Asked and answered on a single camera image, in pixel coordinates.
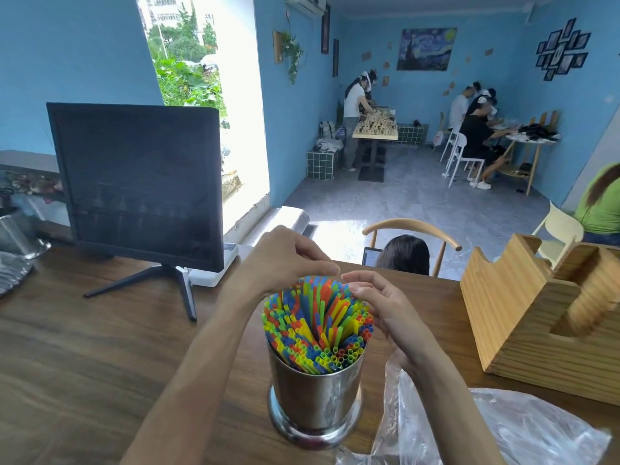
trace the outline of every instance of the picture frame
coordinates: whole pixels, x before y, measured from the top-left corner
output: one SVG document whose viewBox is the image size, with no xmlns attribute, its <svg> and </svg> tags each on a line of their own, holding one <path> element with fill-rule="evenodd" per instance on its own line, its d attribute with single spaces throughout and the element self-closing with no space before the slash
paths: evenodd
<svg viewBox="0 0 620 465">
<path fill-rule="evenodd" d="M 553 57 L 551 58 L 551 62 L 549 62 L 549 67 L 556 67 L 559 65 L 560 60 L 562 59 L 562 55 L 564 54 L 564 49 L 566 48 L 567 42 L 560 42 L 553 53 Z"/>
<path fill-rule="evenodd" d="M 329 54 L 329 29 L 332 20 L 332 7 L 326 5 L 325 13 L 321 18 L 321 53 Z"/>
<path fill-rule="evenodd" d="M 573 31 L 573 28 L 575 27 L 575 22 L 577 22 L 577 18 L 572 18 L 568 20 L 568 22 L 566 23 L 566 26 L 564 27 L 564 31 L 562 32 L 562 39 L 570 38 L 570 33 Z"/>
<path fill-rule="evenodd" d="M 334 62 L 332 64 L 332 78 L 340 75 L 340 41 L 334 39 Z"/>
<path fill-rule="evenodd" d="M 573 64 L 570 66 L 570 68 L 582 68 L 584 66 L 585 59 L 587 57 L 588 57 L 587 52 L 575 54 L 575 57 L 573 58 Z"/>
<path fill-rule="evenodd" d="M 573 50 L 585 49 L 585 46 L 588 45 L 588 41 L 590 40 L 590 34 L 591 33 L 579 34 Z"/>
<path fill-rule="evenodd" d="M 557 70 L 555 71 L 556 75 L 568 75 L 569 70 L 572 67 L 573 61 L 575 59 L 575 54 L 564 54 L 562 55 L 562 59 L 557 66 Z"/>
<path fill-rule="evenodd" d="M 561 35 L 562 35 L 561 29 L 559 31 L 553 31 L 551 34 L 549 34 L 549 38 L 547 40 L 548 51 L 555 50 L 555 48 L 557 47 L 557 43 L 560 40 Z"/>
<path fill-rule="evenodd" d="M 547 73 L 545 73 L 544 75 L 544 81 L 551 81 L 553 80 L 553 77 L 555 76 L 555 70 L 554 68 L 550 68 L 547 70 Z"/>
<path fill-rule="evenodd" d="M 579 37 L 579 34 L 581 34 L 581 31 L 579 29 L 573 31 L 573 33 L 570 35 L 569 44 L 566 46 L 565 50 L 575 49 L 575 44 L 577 43 L 577 38 Z"/>
</svg>

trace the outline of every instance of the man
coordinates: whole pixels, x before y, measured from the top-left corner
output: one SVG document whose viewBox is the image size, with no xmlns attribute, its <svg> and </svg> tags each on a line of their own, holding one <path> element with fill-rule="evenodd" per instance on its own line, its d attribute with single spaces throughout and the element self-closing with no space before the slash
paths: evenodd
<svg viewBox="0 0 620 465">
<path fill-rule="evenodd" d="M 487 125 L 487 115 L 491 112 L 492 108 L 491 98 L 478 96 L 475 104 L 476 109 L 474 109 L 473 113 L 465 117 L 461 125 L 460 132 L 465 135 L 467 139 L 467 145 L 465 145 L 462 156 L 464 158 L 478 158 L 484 160 L 484 165 L 487 168 L 483 171 L 480 182 L 476 183 L 475 181 L 475 176 L 477 176 L 477 171 L 475 169 L 472 170 L 472 176 L 474 177 L 469 178 L 469 181 L 472 186 L 487 191 L 491 189 L 491 184 L 487 183 L 487 179 L 491 177 L 495 170 L 506 163 L 506 158 L 487 147 L 484 142 L 489 139 L 504 137 L 504 135 L 515 134 L 518 130 L 508 129 L 497 132 L 493 131 L 493 129 Z"/>
<path fill-rule="evenodd" d="M 221 288 L 215 311 L 144 419 L 121 465 L 201 464 L 237 348 L 257 305 L 300 277 L 335 276 L 339 271 L 302 235 L 282 226 L 263 235 Z M 467 385 L 402 291 L 370 271 L 343 274 L 342 279 L 355 297 L 372 305 L 376 326 L 414 381 L 443 463 L 506 465 Z"/>
</svg>

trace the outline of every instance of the green plant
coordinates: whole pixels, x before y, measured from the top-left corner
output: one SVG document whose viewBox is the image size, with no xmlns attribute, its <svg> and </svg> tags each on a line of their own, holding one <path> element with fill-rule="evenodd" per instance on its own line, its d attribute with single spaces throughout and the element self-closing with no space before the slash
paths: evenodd
<svg viewBox="0 0 620 465">
<path fill-rule="evenodd" d="M 288 69 L 288 79 L 290 79 L 291 85 L 295 85 L 295 80 L 297 80 L 298 75 L 299 59 L 304 51 L 298 41 L 295 40 L 295 36 L 291 36 L 287 32 L 282 33 L 282 53 L 284 57 L 288 57 L 291 60 L 291 66 Z"/>
</svg>

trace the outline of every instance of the monitor screen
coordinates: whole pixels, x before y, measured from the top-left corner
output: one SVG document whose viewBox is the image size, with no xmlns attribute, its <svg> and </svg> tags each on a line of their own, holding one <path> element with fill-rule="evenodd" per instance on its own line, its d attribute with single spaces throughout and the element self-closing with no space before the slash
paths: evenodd
<svg viewBox="0 0 620 465">
<path fill-rule="evenodd" d="M 223 269 L 217 109 L 47 107 L 78 244 L 162 264 Z"/>
</svg>

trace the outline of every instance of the wooden holder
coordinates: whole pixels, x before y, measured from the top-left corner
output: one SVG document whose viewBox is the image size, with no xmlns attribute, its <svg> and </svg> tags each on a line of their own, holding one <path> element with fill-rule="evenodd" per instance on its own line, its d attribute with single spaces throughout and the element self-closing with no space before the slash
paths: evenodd
<svg viewBox="0 0 620 465">
<path fill-rule="evenodd" d="M 620 250 L 578 243 L 551 271 L 540 243 L 472 252 L 461 290 L 482 368 L 620 406 Z"/>
</svg>

